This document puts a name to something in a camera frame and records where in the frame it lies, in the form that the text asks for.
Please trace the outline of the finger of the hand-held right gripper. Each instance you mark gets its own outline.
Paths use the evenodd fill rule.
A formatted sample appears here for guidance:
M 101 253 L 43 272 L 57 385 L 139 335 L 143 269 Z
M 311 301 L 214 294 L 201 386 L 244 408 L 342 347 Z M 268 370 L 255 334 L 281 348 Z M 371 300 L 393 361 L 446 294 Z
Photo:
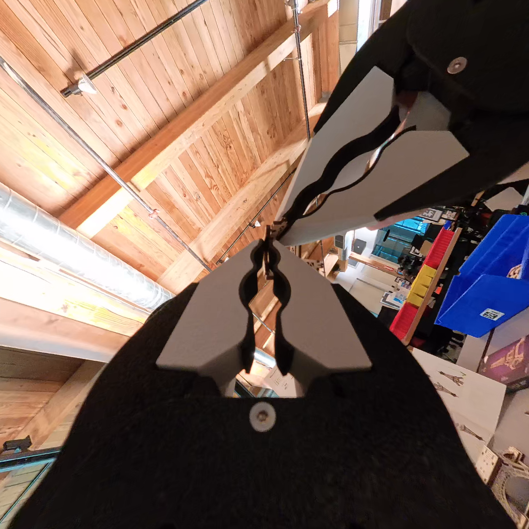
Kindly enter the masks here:
M 310 203 L 356 182 L 374 152 L 400 125 L 393 77 L 372 68 L 338 109 L 314 131 L 276 216 L 292 224 Z
M 420 92 L 401 125 L 397 105 L 367 110 L 346 131 L 332 116 L 311 140 L 282 205 L 280 242 L 295 246 L 427 208 L 437 191 L 411 205 L 382 210 L 465 160 L 469 154 L 447 130 L 449 111 Z

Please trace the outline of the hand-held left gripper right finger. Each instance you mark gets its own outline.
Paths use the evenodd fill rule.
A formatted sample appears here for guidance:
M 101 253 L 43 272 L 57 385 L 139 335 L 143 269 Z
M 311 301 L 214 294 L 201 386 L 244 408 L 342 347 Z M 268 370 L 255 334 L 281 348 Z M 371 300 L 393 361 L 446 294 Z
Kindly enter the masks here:
M 373 364 L 331 282 L 277 241 L 269 245 L 276 314 L 275 358 L 301 394 L 332 374 L 368 371 Z

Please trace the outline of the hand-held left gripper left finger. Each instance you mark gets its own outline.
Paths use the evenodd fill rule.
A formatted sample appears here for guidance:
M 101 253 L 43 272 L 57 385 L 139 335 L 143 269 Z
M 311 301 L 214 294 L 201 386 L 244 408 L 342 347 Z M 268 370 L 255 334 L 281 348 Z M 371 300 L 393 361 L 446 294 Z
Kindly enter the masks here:
M 249 304 L 257 294 L 265 248 L 265 241 L 253 241 L 198 283 L 156 361 L 158 368 L 209 377 L 221 393 L 241 370 L 250 370 L 255 332 Z

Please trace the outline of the wooden lattice piece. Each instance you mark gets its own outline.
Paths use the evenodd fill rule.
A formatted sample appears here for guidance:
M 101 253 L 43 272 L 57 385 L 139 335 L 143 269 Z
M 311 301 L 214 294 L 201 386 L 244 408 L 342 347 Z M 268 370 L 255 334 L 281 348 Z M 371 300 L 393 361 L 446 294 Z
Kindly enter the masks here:
M 266 233 L 263 239 L 263 266 L 267 280 L 274 279 L 275 272 L 278 271 L 281 254 L 275 246 L 275 241 L 282 235 L 287 227 L 288 223 L 284 219 L 274 221 L 272 224 L 266 226 Z

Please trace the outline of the large instruction sheet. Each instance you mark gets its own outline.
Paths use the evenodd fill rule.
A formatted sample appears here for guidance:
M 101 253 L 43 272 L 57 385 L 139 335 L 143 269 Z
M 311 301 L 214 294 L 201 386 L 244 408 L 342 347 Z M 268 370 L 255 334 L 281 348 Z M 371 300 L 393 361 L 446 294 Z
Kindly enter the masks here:
M 279 369 L 255 361 L 249 372 L 242 370 L 237 378 L 247 386 L 270 389 L 280 398 L 301 398 L 304 390 L 291 375 L 282 375 Z

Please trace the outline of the metal hanging rod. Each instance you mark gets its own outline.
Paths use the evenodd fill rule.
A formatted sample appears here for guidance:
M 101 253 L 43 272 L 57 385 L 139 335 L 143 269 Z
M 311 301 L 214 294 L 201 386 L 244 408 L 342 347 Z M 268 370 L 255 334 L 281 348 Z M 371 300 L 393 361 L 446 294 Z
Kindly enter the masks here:
M 290 10 L 293 25 L 294 25 L 294 36 L 295 36 L 295 48 L 296 48 L 296 58 L 299 69 L 300 77 L 300 87 L 301 87 L 301 99 L 303 106 L 303 116 L 305 119 L 305 129 L 308 142 L 312 139 L 312 131 L 310 125 L 310 115 L 309 115 L 309 83 L 308 83 L 308 70 L 305 67 L 305 62 L 303 58 L 303 45 L 302 45 L 302 23 L 301 23 L 301 6 L 299 1 L 284 1 L 286 8 Z

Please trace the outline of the rack of red yellow bins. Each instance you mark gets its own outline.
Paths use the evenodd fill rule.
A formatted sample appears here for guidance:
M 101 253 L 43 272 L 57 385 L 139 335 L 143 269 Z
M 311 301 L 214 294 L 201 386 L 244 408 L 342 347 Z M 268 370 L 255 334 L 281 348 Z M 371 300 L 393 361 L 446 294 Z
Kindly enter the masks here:
M 412 283 L 406 302 L 393 319 L 389 329 L 403 345 L 410 345 L 461 232 L 462 228 L 441 229 Z

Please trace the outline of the tower drawings instruction sheet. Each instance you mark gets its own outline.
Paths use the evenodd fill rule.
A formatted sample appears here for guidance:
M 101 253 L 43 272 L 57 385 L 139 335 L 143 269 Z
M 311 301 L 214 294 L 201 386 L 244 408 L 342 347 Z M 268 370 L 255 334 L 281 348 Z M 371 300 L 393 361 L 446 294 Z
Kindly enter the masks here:
M 497 428 L 505 385 L 422 350 L 414 348 L 412 354 L 443 400 L 466 453 L 476 463 Z

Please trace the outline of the purple puzzle box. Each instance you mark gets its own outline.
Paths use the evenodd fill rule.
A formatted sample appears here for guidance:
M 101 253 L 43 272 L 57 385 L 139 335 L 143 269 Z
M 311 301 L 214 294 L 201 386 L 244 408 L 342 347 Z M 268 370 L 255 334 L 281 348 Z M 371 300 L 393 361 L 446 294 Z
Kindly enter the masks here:
M 528 389 L 528 335 L 487 354 L 478 373 L 506 386 L 506 393 Z

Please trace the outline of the metal ceiling pipe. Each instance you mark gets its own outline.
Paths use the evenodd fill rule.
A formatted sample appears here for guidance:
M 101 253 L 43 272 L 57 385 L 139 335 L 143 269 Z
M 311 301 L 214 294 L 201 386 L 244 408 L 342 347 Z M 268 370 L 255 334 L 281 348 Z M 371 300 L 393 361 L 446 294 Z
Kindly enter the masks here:
M 128 183 L 126 183 L 117 172 L 107 164 L 107 162 L 101 158 L 101 156 L 88 145 L 80 135 L 64 121 L 61 116 L 50 106 L 48 103 L 9 65 L 9 63 L 1 57 L 1 69 L 20 87 L 22 90 L 36 102 L 49 116 L 52 118 L 82 149 L 84 149 L 90 157 L 92 157 L 104 171 L 119 185 L 120 188 L 124 189 L 131 198 L 133 198 L 147 213 L 149 218 L 157 221 L 168 233 L 172 236 L 197 262 L 200 263 L 202 268 L 208 272 L 212 272 L 212 268 L 199 257 L 194 250 L 182 240 L 182 238 L 176 234 L 169 225 L 163 221 L 157 209 L 151 208 L 147 202 L 140 197 L 140 195 L 133 190 Z

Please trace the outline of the black lighting track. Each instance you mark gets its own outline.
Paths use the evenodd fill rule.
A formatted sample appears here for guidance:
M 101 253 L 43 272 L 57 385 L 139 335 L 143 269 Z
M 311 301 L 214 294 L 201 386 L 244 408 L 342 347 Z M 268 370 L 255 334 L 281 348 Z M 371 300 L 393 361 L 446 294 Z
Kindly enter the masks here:
M 205 3 L 207 3 L 207 1 L 191 2 L 190 4 L 185 6 L 182 10 L 177 11 L 176 14 L 165 19 L 162 23 L 158 24 L 153 29 L 149 30 L 147 33 L 142 35 L 140 38 L 134 40 L 132 43 L 125 46 L 122 50 L 115 53 L 114 55 L 109 57 L 107 60 L 105 60 L 103 63 L 99 64 L 97 67 L 93 68 L 92 70 L 89 70 L 89 72 L 86 72 L 85 74 L 89 76 L 89 78 L 92 81 L 94 81 L 94 79 L 102 76 L 109 69 L 113 68 L 114 66 L 122 62 L 125 58 L 135 53 L 138 49 L 141 49 L 142 46 L 151 42 L 154 38 L 162 34 L 164 31 L 168 30 L 170 27 L 175 25 L 177 22 L 181 21 L 183 18 L 191 14 L 193 11 L 197 10 L 199 7 L 201 7 Z M 68 85 L 67 87 L 61 90 L 60 93 L 64 98 L 68 98 L 74 95 L 72 94 L 72 89 L 75 88 L 76 82 L 71 83 L 70 85 Z

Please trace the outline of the wooden tower base model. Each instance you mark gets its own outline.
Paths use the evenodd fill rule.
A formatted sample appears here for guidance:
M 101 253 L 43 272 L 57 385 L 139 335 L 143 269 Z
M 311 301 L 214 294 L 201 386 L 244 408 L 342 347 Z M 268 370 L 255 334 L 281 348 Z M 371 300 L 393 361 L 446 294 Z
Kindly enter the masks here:
M 484 446 L 474 467 L 517 528 L 528 528 L 528 464 L 510 446 L 496 454 Z

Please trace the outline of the silver ventilation duct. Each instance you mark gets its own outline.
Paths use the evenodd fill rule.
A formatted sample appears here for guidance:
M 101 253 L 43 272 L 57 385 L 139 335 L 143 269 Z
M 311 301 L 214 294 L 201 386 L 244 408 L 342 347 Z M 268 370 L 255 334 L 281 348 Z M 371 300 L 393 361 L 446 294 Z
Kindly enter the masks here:
M 1 239 L 148 311 L 174 296 L 4 184 L 1 184 Z

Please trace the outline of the black metal frame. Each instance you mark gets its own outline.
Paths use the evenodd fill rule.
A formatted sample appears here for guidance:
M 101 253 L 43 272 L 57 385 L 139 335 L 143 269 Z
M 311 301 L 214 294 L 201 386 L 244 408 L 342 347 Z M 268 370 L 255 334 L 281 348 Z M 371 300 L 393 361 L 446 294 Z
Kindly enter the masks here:
M 31 449 L 31 437 L 10 440 L 1 446 L 1 474 L 53 463 L 62 446 L 44 449 Z

